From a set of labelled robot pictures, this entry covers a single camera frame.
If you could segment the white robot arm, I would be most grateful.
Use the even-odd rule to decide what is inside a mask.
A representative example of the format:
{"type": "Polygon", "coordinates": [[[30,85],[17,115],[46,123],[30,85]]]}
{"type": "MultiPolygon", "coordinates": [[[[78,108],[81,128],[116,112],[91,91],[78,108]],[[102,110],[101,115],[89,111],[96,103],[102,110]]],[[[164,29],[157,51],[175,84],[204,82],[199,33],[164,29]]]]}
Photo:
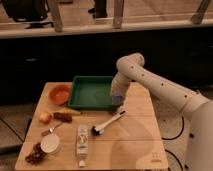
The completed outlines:
{"type": "Polygon", "coordinates": [[[213,171],[213,99],[146,70],[144,64],[140,53],[117,60],[110,90],[112,103],[124,103],[131,81],[147,88],[190,121],[184,171],[213,171]]]}

